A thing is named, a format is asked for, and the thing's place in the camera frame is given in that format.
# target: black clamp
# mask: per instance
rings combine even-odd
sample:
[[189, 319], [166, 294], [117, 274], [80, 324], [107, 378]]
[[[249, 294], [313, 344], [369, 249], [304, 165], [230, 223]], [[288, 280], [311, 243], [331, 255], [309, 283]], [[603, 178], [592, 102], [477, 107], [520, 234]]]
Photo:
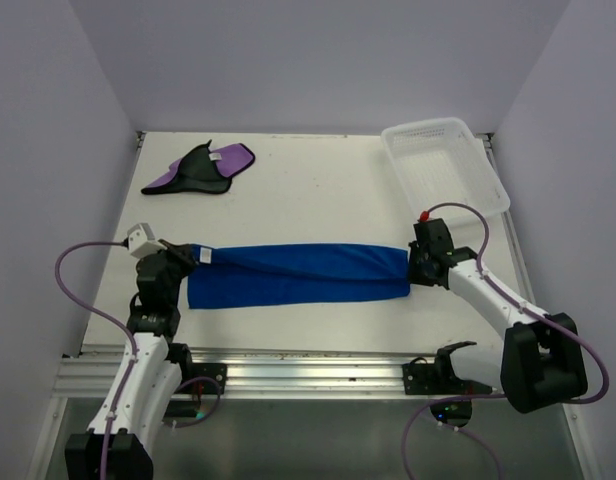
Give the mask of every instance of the black clamp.
[[476, 345], [459, 342], [437, 350], [434, 363], [417, 357], [401, 366], [406, 395], [461, 395], [464, 393], [492, 393], [492, 388], [479, 382], [460, 380], [450, 362], [450, 354], [458, 348]]

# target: gray wall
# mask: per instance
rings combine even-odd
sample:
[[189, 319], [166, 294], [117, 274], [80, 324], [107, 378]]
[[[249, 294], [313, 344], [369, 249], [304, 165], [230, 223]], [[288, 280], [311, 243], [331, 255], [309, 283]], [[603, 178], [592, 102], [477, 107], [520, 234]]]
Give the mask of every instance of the gray wall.
[[572, 0], [495, 139], [537, 298], [608, 363], [581, 416], [616, 479], [616, 0]]
[[72, 0], [142, 129], [494, 131], [568, 0]]
[[[25, 475], [61, 353], [85, 326], [54, 260], [110, 239], [134, 146], [68, 1], [0, 1], [0, 479]], [[67, 266], [87, 298], [104, 254]]]

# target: blue cloth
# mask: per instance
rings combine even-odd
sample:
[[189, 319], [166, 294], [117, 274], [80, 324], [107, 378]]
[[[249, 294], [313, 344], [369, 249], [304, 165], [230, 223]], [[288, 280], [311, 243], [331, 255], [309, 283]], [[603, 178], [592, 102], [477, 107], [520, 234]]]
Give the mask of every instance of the blue cloth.
[[[199, 258], [200, 246], [193, 246]], [[364, 302], [410, 293], [408, 253], [374, 245], [315, 243], [213, 248], [188, 277], [190, 308]]]

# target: white table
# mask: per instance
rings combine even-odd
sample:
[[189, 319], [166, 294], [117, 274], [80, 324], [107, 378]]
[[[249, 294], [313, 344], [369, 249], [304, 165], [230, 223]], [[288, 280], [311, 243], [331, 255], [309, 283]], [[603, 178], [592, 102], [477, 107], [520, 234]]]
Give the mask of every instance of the white table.
[[[246, 144], [255, 164], [230, 191], [144, 196], [142, 187], [194, 146]], [[117, 228], [138, 222], [172, 243], [216, 247], [352, 242], [406, 249], [414, 218], [378, 136], [148, 133]], [[502, 217], [490, 219], [489, 268], [518, 290]], [[478, 224], [451, 231], [456, 246], [477, 250]], [[113, 249], [96, 305], [122, 321], [136, 292], [135, 259]], [[176, 341], [192, 348], [428, 353], [463, 340], [500, 345], [494, 330], [463, 300], [441, 287], [412, 287], [409, 297], [367, 303], [302, 304], [190, 310], [186, 286]], [[120, 345], [123, 335], [91, 317], [84, 351]]]

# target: white basket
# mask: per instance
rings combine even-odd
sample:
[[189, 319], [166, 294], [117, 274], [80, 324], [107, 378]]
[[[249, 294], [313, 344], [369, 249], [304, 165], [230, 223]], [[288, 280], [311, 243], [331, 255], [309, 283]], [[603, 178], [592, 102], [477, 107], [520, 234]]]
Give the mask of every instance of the white basket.
[[[483, 143], [462, 120], [407, 123], [387, 128], [381, 139], [416, 219], [442, 202], [470, 205], [485, 217], [510, 207], [510, 198], [488, 162]], [[476, 220], [459, 208], [438, 213], [448, 225]]]

